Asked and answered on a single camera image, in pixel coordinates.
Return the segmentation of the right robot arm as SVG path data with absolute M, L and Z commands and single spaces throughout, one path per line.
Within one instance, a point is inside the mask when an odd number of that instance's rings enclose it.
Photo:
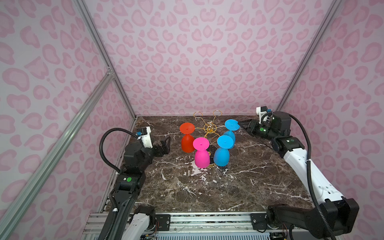
M 347 199 L 324 176 L 311 159 L 312 145 L 303 124 L 286 112 L 274 112 L 266 106 L 257 109 L 258 120 L 245 128 L 253 137 L 271 142 L 272 149 L 294 170 L 309 192 L 314 207 L 303 209 L 286 204 L 268 206 L 266 224 L 277 228 L 290 224 L 307 230 L 317 239 L 336 239 L 349 234 L 360 207 Z

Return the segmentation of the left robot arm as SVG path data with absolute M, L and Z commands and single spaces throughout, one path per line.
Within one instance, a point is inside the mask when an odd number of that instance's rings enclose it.
M 114 188 L 109 194 L 112 207 L 98 237 L 99 240 L 120 240 L 129 215 L 146 180 L 145 170 L 156 157 L 168 155 L 171 151 L 171 138 L 167 137 L 160 145 L 145 148 L 135 142 L 125 147 L 123 160 L 125 167 L 118 175 Z

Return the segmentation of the blue wine glass front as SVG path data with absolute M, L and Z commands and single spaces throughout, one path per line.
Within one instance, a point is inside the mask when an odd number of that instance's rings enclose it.
M 217 139 L 217 144 L 219 148 L 215 151 L 214 163 L 219 167 L 224 167 L 229 163 L 229 149 L 234 146 L 234 141 L 231 137 L 223 135 Z

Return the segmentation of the blue wine glass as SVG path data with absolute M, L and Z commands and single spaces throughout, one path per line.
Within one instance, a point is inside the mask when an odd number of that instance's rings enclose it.
M 217 144 L 219 148 L 215 151 L 214 163 L 219 167 L 224 167 L 229 163 L 229 149 L 234 146 L 234 141 L 231 137 L 223 135 L 217 139 Z
M 235 143 L 236 142 L 235 131 L 239 130 L 240 128 L 239 122 L 234 119 L 226 120 L 225 128 L 227 129 L 227 131 L 223 133 L 223 135 L 231 137 Z

